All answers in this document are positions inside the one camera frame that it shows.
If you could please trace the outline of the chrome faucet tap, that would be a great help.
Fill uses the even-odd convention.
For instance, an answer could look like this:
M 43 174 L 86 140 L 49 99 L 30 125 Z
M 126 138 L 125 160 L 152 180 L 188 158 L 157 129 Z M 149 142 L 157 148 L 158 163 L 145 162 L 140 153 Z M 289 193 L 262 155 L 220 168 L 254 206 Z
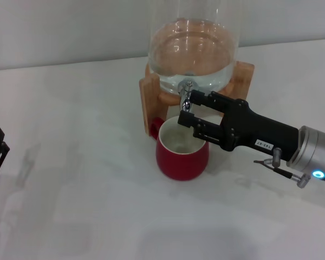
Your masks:
M 181 111 L 191 111 L 192 102 L 190 101 L 190 96 L 193 90 L 199 90 L 199 85 L 191 79 L 184 79 L 178 84 Z

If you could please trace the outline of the glass water dispenser jar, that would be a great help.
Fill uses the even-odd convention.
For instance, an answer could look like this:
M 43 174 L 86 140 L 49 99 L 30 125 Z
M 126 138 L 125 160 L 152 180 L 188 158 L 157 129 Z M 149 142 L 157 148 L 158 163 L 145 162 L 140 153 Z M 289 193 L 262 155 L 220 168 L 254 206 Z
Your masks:
M 148 66 L 173 94 L 183 80 L 221 90 L 231 79 L 244 0 L 147 0 Z

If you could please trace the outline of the red ceramic cup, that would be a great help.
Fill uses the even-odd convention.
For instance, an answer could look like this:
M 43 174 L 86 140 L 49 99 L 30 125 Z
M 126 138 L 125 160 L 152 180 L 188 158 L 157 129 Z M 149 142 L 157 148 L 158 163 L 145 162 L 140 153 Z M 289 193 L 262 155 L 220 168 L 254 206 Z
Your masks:
M 149 127 L 156 142 L 155 158 L 162 173 L 177 181 L 199 177 L 206 169 L 209 143 L 193 136 L 193 129 L 178 124 L 178 117 L 163 120 L 156 117 Z

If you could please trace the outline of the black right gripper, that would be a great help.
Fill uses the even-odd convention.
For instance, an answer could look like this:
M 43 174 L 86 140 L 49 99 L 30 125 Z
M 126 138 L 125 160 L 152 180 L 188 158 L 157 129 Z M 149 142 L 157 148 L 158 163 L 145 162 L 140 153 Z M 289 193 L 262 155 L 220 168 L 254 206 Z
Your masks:
M 181 111 L 178 124 L 193 128 L 195 138 L 219 145 L 225 151 L 246 146 L 268 155 L 282 150 L 281 159 L 289 161 L 297 150 L 298 129 L 253 112 L 245 100 L 234 100 L 217 92 L 205 94 L 193 90 L 190 101 L 224 113 L 220 125 Z

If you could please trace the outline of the wooden dispenser stand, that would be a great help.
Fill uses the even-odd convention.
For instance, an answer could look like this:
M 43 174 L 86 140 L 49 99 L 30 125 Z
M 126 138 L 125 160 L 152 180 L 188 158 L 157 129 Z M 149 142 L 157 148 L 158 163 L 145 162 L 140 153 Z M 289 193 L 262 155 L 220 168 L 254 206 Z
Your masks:
M 251 63 L 237 61 L 230 82 L 218 93 L 233 99 L 246 99 L 250 88 L 255 66 Z M 154 118 L 167 118 L 168 108 L 178 106 L 181 102 L 179 95 L 161 90 L 160 78 L 151 73 L 149 66 L 145 68 L 145 77 L 139 81 L 142 112 L 146 134 Z

